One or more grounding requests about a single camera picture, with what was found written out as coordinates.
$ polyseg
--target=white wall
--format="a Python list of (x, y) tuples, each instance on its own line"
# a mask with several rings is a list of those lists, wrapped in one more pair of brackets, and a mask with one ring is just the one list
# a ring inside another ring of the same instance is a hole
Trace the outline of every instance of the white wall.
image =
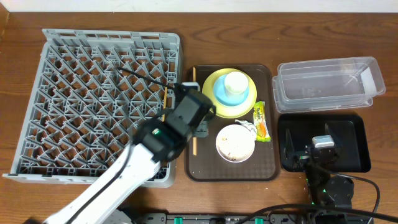
[(398, 0), (0, 0), (10, 12), (398, 12)]

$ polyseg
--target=clear plastic container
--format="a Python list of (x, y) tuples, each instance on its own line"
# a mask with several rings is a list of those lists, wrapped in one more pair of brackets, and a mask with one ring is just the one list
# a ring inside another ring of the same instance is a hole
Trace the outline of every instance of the clear plastic container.
[(280, 113), (371, 106), (386, 92), (373, 57), (283, 63), (272, 86)]

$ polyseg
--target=brown tray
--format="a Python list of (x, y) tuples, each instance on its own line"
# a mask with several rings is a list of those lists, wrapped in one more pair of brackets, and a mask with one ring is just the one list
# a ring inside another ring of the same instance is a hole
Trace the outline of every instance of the brown tray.
[[(218, 154), (215, 142), (218, 132), (223, 127), (234, 124), (235, 119), (215, 117), (208, 122), (207, 137), (190, 141), (185, 151), (185, 172), (189, 178), (200, 182), (273, 180), (280, 172), (280, 165), (277, 137), (274, 134), (276, 130), (271, 129), (275, 127), (271, 72), (263, 65), (197, 65), (192, 69), (192, 79), (202, 87), (210, 74), (222, 68), (241, 70), (253, 79), (257, 87), (257, 101), (266, 102), (266, 122), (271, 142), (256, 141), (253, 155), (248, 160), (228, 162)], [(237, 119), (253, 122), (253, 109)]]

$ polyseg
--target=white cup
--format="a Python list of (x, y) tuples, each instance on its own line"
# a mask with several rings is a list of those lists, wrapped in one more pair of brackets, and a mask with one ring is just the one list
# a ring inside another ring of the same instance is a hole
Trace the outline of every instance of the white cup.
[(242, 95), (249, 86), (249, 80), (241, 72), (231, 72), (225, 76), (224, 87), (227, 97)]

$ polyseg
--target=wooden table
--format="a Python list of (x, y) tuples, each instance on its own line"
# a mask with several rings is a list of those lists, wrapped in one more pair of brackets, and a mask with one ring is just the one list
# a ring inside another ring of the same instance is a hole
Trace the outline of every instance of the wooden table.
[[(14, 158), (46, 41), (42, 28), (174, 32), (183, 43), (185, 70), (199, 64), (261, 63), (275, 75), (283, 62), (375, 57), (387, 92), (371, 107), (355, 110), (364, 119), (373, 165), (358, 175), (380, 186), (379, 212), (398, 216), (398, 14), (11, 13), (0, 46), (2, 173), (9, 172)], [(183, 158), (177, 159), (171, 188), (139, 189), (126, 203), (170, 213), (250, 213), (308, 203), (304, 174), (282, 171), (268, 183), (196, 183), (185, 175)], [(44, 220), (86, 188), (0, 178), (0, 222)], [(373, 186), (355, 181), (354, 208), (371, 210), (375, 199)]]

